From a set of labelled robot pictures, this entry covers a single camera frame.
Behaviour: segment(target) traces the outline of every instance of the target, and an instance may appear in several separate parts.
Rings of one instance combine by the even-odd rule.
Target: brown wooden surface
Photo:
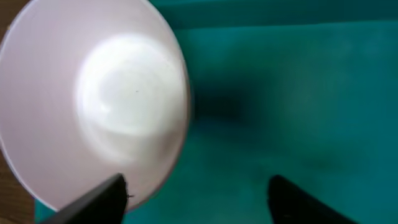
[[[27,2],[0,0],[0,40]],[[33,220],[34,200],[18,183],[0,152],[0,224],[33,223]]]

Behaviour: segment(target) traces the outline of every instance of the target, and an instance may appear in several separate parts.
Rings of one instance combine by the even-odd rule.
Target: teal tray
[[[282,174],[360,223],[398,223],[398,2],[153,0],[194,115],[164,187],[124,223],[271,223]],[[53,211],[36,202],[35,220]]]

